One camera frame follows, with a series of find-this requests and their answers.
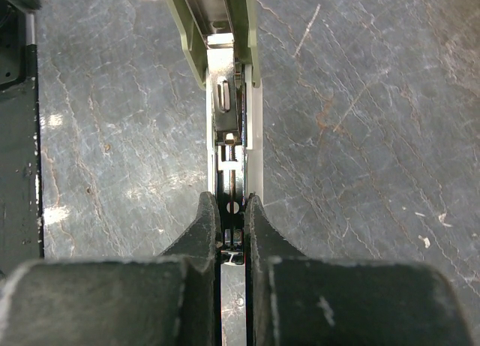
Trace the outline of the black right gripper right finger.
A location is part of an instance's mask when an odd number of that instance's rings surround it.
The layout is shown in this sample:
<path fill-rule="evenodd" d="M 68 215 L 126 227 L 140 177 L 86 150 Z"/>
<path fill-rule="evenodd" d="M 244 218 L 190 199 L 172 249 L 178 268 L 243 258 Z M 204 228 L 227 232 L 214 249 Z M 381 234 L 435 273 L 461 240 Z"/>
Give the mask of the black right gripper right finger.
<path fill-rule="evenodd" d="M 313 259 L 244 213 L 249 345 L 471 345 L 451 285 L 418 262 Z"/>

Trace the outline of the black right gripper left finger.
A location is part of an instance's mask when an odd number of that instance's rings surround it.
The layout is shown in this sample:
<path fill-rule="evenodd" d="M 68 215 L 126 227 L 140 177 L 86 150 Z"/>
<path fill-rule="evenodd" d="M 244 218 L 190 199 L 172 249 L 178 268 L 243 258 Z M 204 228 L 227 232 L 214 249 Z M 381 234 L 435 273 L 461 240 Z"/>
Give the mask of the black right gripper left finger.
<path fill-rule="evenodd" d="M 1 290 L 3 345 L 219 345 L 221 226 L 212 194 L 161 255 L 29 261 Z"/>

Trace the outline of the green white stapler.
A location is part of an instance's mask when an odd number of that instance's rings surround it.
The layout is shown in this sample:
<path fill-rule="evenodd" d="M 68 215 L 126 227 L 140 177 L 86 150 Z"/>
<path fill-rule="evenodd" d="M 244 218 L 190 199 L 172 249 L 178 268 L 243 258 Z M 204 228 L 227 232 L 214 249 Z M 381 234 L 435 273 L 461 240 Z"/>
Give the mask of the green white stapler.
<path fill-rule="evenodd" d="M 207 184 L 220 219 L 217 265 L 244 266 L 245 212 L 263 195 L 263 101 L 255 0 L 166 0 L 205 89 Z"/>

